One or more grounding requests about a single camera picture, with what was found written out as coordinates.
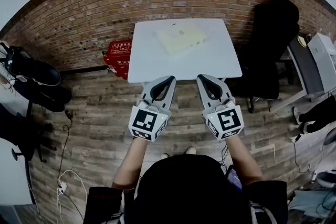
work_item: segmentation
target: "white cable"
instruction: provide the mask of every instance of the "white cable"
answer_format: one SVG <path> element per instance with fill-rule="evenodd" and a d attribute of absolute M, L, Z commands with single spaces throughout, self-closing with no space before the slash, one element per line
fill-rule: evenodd
<path fill-rule="evenodd" d="M 37 212 L 40 213 L 40 209 L 39 209 L 38 206 L 37 206 L 37 201 L 36 201 L 35 195 L 34 195 L 34 193 L 33 193 L 32 187 L 30 186 L 30 183 L 29 183 L 28 179 L 27 179 L 27 183 L 28 183 L 28 187 L 29 187 L 29 189 L 30 189 L 30 191 L 31 191 L 31 194 L 33 195 L 33 198 L 34 198 L 34 200 L 35 200 L 35 205 L 36 205 L 36 208 L 37 208 Z"/>
<path fill-rule="evenodd" d="M 57 201 L 56 201 L 56 223 L 58 224 L 58 198 L 59 198 L 59 194 L 58 194 L 58 188 L 56 189 L 56 195 L 57 195 Z"/>
<path fill-rule="evenodd" d="M 62 217 L 62 204 L 61 204 L 61 201 L 59 199 L 59 196 L 61 195 L 61 193 L 58 193 L 59 188 L 57 188 L 56 191 L 57 191 L 56 221 L 57 221 L 57 224 L 58 224 L 58 203 L 59 203 L 59 216 L 61 217 L 61 220 L 64 224 L 63 217 Z"/>
<path fill-rule="evenodd" d="M 85 186 L 84 186 L 83 180 L 80 178 L 79 175 L 77 175 L 76 172 L 74 172 L 73 170 L 66 170 L 66 171 L 64 171 L 64 173 L 61 174 L 61 175 L 58 177 L 58 182 L 59 182 L 59 184 L 61 184 L 60 178 L 61 178 L 66 172 L 73 172 L 73 173 L 80 179 L 80 181 L 82 182 L 83 188 L 84 188 L 84 190 L 85 190 L 85 193 L 86 193 L 86 196 L 85 196 L 85 197 L 86 197 L 86 203 L 87 203 L 87 202 L 88 202 L 88 192 L 86 191 L 86 188 L 85 188 Z"/>

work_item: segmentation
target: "red fire extinguisher box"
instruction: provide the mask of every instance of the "red fire extinguisher box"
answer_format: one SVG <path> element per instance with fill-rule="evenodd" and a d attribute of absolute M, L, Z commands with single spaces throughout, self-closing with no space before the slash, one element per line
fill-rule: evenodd
<path fill-rule="evenodd" d="M 115 75 L 125 80 L 128 78 L 131 49 L 131 40 L 111 42 L 107 55 L 103 58 Z"/>

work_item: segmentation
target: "black pants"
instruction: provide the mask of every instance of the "black pants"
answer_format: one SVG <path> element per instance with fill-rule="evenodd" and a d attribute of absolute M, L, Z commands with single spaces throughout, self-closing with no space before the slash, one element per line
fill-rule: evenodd
<path fill-rule="evenodd" d="M 53 112 L 63 111 L 72 97 L 69 90 L 60 86 L 38 85 L 33 81 L 16 81 L 13 87 L 24 98 Z"/>
<path fill-rule="evenodd" d="M 300 122 L 315 121 L 307 126 L 307 132 L 316 132 L 327 124 L 336 121 L 336 100 L 331 96 L 299 116 Z"/>

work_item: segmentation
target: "cardboard box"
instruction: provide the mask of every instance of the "cardboard box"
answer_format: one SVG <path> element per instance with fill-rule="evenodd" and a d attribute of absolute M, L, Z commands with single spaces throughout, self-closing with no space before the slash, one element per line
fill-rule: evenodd
<path fill-rule="evenodd" d="M 192 21 L 176 22 L 155 32 L 168 55 L 202 46 L 208 36 Z"/>
<path fill-rule="evenodd" d="M 132 41 L 111 42 L 104 61 L 117 77 L 128 78 L 128 68 L 130 65 Z"/>

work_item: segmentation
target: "sneaker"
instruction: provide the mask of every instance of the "sneaker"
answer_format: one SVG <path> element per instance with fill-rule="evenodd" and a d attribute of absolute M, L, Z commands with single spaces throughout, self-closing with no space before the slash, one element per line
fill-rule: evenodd
<path fill-rule="evenodd" d="M 291 124 L 288 125 L 288 130 L 289 130 L 290 132 L 292 132 L 292 131 L 296 130 L 296 129 L 299 128 L 299 127 L 300 127 L 299 125 L 296 125 L 296 124 L 291 123 Z"/>
<path fill-rule="evenodd" d="M 193 147 L 193 146 L 188 147 L 188 149 L 186 150 L 185 154 L 195 155 L 196 154 L 196 148 Z"/>
<path fill-rule="evenodd" d="M 301 132 L 303 133 L 303 134 L 308 134 L 308 132 L 307 132 L 307 126 L 309 125 L 309 123 L 308 122 L 305 122 L 302 126 L 301 126 Z"/>
<path fill-rule="evenodd" d="M 161 159 L 167 159 L 169 158 L 169 155 L 167 153 L 161 154 Z"/>
<path fill-rule="evenodd" d="M 297 122 L 298 125 L 300 125 L 302 122 L 299 121 L 299 116 L 301 115 L 302 113 L 299 112 L 298 108 L 296 106 L 293 107 L 293 115 L 295 117 L 295 120 Z"/>

